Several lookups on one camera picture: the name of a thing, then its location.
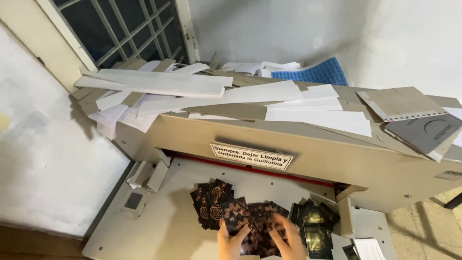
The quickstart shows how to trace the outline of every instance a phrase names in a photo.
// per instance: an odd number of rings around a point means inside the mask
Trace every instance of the window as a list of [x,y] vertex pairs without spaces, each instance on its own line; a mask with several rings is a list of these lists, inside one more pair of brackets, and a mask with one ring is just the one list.
[[52,0],[99,68],[130,57],[188,63],[170,0]]

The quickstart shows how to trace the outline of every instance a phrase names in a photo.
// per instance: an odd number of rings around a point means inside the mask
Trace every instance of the tiled floor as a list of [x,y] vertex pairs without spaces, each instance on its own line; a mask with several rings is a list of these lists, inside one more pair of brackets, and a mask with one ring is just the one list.
[[462,187],[387,214],[398,260],[462,260],[462,205],[442,207]]

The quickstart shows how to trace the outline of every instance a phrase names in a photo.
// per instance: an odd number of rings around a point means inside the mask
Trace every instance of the sign label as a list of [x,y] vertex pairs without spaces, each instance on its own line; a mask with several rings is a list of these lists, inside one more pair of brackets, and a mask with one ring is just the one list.
[[442,172],[442,173],[436,175],[435,178],[443,179],[443,180],[455,181],[455,180],[458,180],[458,179],[462,178],[462,173],[453,172],[453,171],[445,171],[445,172]]
[[279,170],[286,170],[292,162],[293,156],[256,151],[246,148],[236,148],[221,144],[211,143],[212,151],[216,157],[253,164],[258,166],[271,167]]

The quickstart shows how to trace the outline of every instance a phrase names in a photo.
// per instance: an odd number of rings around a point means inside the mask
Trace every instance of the blue printed sheet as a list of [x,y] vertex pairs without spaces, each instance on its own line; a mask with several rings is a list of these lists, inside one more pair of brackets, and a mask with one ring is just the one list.
[[299,71],[272,71],[274,79],[307,81],[323,84],[348,86],[342,68],[335,57],[325,60],[313,67]]

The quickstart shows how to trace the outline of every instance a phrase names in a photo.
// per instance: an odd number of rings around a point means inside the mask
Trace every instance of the hand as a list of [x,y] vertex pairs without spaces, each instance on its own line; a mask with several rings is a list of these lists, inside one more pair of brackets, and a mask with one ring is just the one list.
[[249,225],[245,225],[239,233],[230,237],[226,229],[225,222],[222,221],[220,230],[218,230],[218,249],[219,260],[237,260],[241,255],[241,244],[247,234],[250,232]]
[[306,260],[305,250],[300,238],[300,228],[279,214],[273,214],[273,219],[275,222],[282,224],[289,242],[289,245],[287,245],[275,229],[269,232],[281,252],[282,260]]

